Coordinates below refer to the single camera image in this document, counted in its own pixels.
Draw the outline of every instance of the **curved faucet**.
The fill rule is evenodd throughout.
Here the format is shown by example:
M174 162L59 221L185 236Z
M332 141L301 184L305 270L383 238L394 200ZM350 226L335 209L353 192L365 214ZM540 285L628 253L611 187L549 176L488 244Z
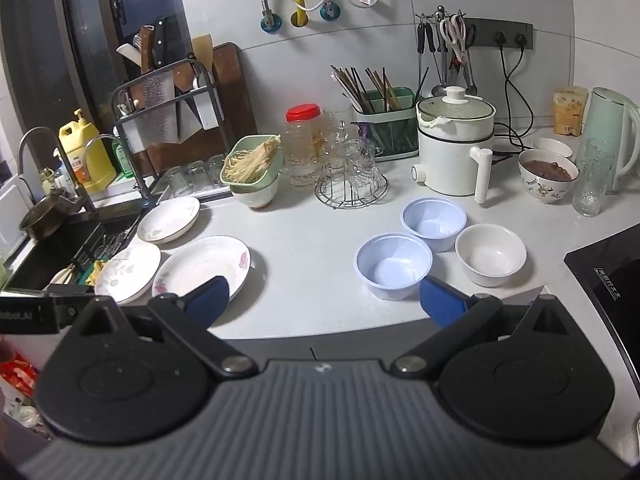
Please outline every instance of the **curved faucet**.
M47 128L46 126L36 126L22 136L22 138L20 139L20 145L18 146L18 174L22 174L22 172L24 171L22 157L27 140L33 134L38 132L49 134L53 136L54 139L56 139L56 145L58 147L58 152L60 152L60 158L62 159L62 163L65 165L66 172L69 174L69 178L74 183L76 195L78 195L78 199L72 202L76 211L80 210L84 205L84 208L87 211L95 213L94 203L91 201L91 197L89 197L89 193L87 193L87 190L78 180L78 176L76 175L74 168L71 166L71 162L69 162L68 156L66 156L66 151L64 146L62 145L62 142L60 141L60 138L50 128Z
M136 165L135 165L135 163L133 161L133 158L132 158L129 150L125 146L124 142L122 142L118 137L116 137L114 135L111 135L111 134L100 134L97 137L94 137L93 139L89 140L84 145L84 154L82 155L82 167L86 168L87 176L89 178L91 178L91 175L89 175L89 167L86 164L86 154L87 154L87 152L89 150L89 146L91 146L98 139L115 140L116 142L118 142L122 146L122 151L124 152L124 156L127 157L127 161L129 162L129 165L131 167L131 171L133 171L133 177L136 179L136 186L134 188L138 189L138 191L140 192L140 195L142 195L142 198L145 201L145 204L148 205L148 204L152 203L153 202L153 197L151 195L151 192L149 191L149 188L146 186L145 179L142 177L142 175L140 175L140 173L136 169Z

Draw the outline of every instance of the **white electric pot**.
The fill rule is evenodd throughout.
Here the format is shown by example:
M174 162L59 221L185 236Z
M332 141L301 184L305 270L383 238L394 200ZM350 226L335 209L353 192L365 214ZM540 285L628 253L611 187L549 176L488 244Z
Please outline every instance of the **white electric pot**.
M494 143L495 108L447 87L444 97L418 103L420 164L412 167L416 182L451 196L475 195L486 201Z

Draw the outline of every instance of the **socket panel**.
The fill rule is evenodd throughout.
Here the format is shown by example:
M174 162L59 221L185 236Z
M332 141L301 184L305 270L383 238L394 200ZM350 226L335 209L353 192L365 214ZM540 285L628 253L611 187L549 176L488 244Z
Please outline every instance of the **socket panel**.
M507 38L504 48L520 49L520 46L516 43L516 38L518 35L524 34L525 38L527 38L525 50L533 50L533 25L531 23L504 22L503 20L486 20L484 18L468 18L466 16L465 23L467 28L472 23L476 25L478 32L474 46L498 47L498 44L495 43L495 37L498 32L501 32Z

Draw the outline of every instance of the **yellow detergent jug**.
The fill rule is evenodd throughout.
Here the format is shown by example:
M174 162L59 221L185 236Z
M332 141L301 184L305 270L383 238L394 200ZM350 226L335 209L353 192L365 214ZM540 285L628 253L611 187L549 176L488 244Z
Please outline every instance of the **yellow detergent jug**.
M78 116L78 121L71 121L60 128L60 141L76 177L87 192L102 191L116 178L116 170L109 160L104 144L98 141L89 147L86 154L87 167L82 166L84 147L91 139L98 136L98 128L82 117L81 109L74 113Z

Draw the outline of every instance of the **oval plate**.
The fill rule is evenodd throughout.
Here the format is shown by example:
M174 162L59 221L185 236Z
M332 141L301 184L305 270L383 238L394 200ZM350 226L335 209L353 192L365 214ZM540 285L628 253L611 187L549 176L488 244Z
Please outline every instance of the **oval plate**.
M138 238L152 244L165 244L179 238L195 224L200 202L193 196L181 196L153 208L138 226Z
M194 240L162 264L152 295L172 292L184 296L211 278L224 276L231 301L244 285L250 265L249 249L237 238L211 236Z
M120 251L100 272L95 282L95 295L111 296L117 304L139 298L156 275L160 258L160 249L144 242Z

